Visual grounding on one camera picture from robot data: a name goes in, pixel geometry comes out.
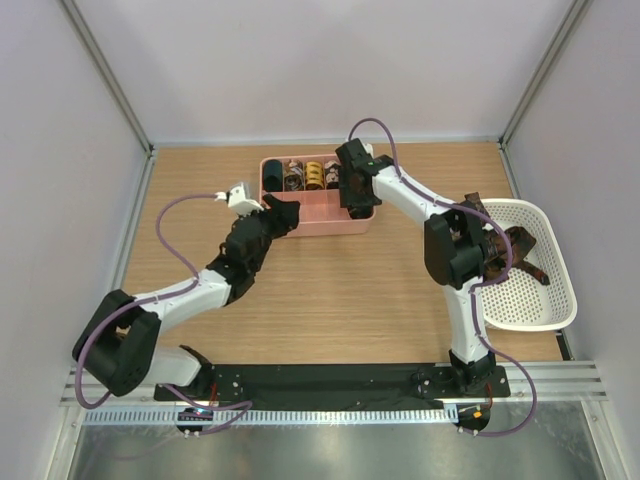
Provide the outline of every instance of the white wall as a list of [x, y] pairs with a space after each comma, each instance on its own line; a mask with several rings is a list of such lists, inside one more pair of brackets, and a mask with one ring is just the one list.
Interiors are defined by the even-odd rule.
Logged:
[[0, 477], [42, 478], [143, 163], [53, 0], [0, 7]]
[[78, 3], [152, 140], [225, 143], [497, 138], [571, 2]]
[[594, 2], [510, 146], [520, 189], [551, 217], [570, 270], [571, 346], [595, 359], [629, 445], [640, 443], [638, 25], [637, 0]]

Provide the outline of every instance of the brown object in basket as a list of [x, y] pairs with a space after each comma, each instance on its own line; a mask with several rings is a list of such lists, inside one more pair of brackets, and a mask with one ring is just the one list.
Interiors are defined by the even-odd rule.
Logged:
[[[550, 285], [549, 276], [524, 259], [536, 245], [536, 238], [524, 227], [507, 228], [504, 233], [507, 234], [511, 243], [513, 268], [528, 273], [542, 285]], [[489, 244], [489, 258], [484, 266], [484, 279], [493, 280], [498, 278], [507, 266], [507, 247], [495, 230], [486, 231], [484, 236]]]

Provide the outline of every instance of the mesh basket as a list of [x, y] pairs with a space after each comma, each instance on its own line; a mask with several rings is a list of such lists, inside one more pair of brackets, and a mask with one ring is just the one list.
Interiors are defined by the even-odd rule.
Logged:
[[506, 282], [481, 289], [485, 321], [490, 327], [527, 332], [569, 325], [576, 317], [576, 297], [547, 216], [523, 200], [483, 199], [482, 203], [503, 229], [519, 225], [536, 237], [526, 260], [544, 270], [551, 281], [545, 287], [529, 274], [512, 269]]

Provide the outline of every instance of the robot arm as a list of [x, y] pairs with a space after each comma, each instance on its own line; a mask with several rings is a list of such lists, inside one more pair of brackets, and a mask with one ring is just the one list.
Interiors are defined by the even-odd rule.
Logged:
[[[336, 150], [343, 166], [340, 178], [341, 206], [366, 213], [388, 201], [424, 228], [424, 262], [431, 277], [443, 287], [451, 322], [449, 357], [455, 378], [463, 390], [476, 388], [493, 373], [495, 355], [480, 341], [471, 312], [473, 284], [482, 281], [487, 245], [477, 217], [429, 202], [398, 176], [393, 160], [373, 158], [360, 140], [351, 140]], [[433, 199], [442, 198], [413, 180], [401, 168], [402, 177]], [[473, 208], [471, 202], [462, 205]], [[485, 336], [482, 299], [476, 302], [480, 333]]]
[[[345, 143], [336, 153], [343, 167], [341, 206], [350, 214], [366, 215], [373, 206], [388, 201], [424, 228], [425, 266], [443, 286], [449, 310], [454, 378], [463, 391], [481, 385], [495, 369], [495, 356], [480, 342], [471, 315], [469, 287], [480, 280], [487, 254], [479, 220], [425, 201], [400, 180], [389, 157], [373, 158], [360, 140]], [[440, 198], [426, 187], [420, 188]], [[156, 347], [157, 337], [195, 315], [242, 297], [253, 285], [272, 241], [298, 226], [299, 202], [282, 202], [266, 195], [264, 201], [270, 208], [265, 209], [248, 198], [244, 184], [217, 197], [227, 202], [238, 219], [220, 245], [218, 256], [199, 273], [198, 284], [168, 299], [165, 294], [191, 285], [194, 279], [135, 297], [122, 290], [110, 292], [78, 339], [73, 349], [76, 360], [88, 336], [108, 315], [127, 303], [156, 299], [118, 317], [89, 350], [85, 368], [113, 395], [126, 395], [139, 385], [164, 383], [179, 387], [191, 398], [205, 394], [213, 384], [212, 365], [189, 347]], [[477, 303], [484, 334], [482, 305]]]
[[190, 286], [194, 279], [162, 290], [132, 297], [122, 290], [108, 293], [73, 349], [78, 360], [89, 335], [123, 305], [143, 299], [148, 303], [131, 308], [98, 337], [89, 350], [85, 368], [115, 396], [140, 385], [170, 383], [197, 398], [210, 388], [211, 364], [189, 347], [156, 348], [158, 336], [199, 313], [222, 308], [242, 297], [254, 284], [274, 239], [297, 228], [299, 202], [283, 202], [271, 195], [263, 198], [270, 208], [248, 198], [244, 184], [218, 194], [238, 215], [231, 232], [220, 245], [218, 256], [198, 275], [188, 292], [166, 298]]

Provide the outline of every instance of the pink tray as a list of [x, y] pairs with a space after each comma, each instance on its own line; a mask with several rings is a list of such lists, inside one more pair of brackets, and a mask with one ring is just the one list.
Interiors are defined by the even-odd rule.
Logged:
[[[302, 163], [315, 161], [323, 164], [330, 160], [339, 162], [335, 154], [265, 158], [260, 162], [260, 177], [258, 177], [261, 183], [260, 188], [262, 188], [262, 167], [268, 160], [280, 160], [281, 162], [298, 160]], [[371, 217], [359, 220], [352, 219], [346, 208], [340, 208], [340, 191], [338, 189], [301, 192], [265, 192], [262, 190], [262, 195], [265, 193], [271, 193], [280, 200], [300, 202], [300, 224], [285, 238], [365, 233], [376, 216], [374, 208]]]

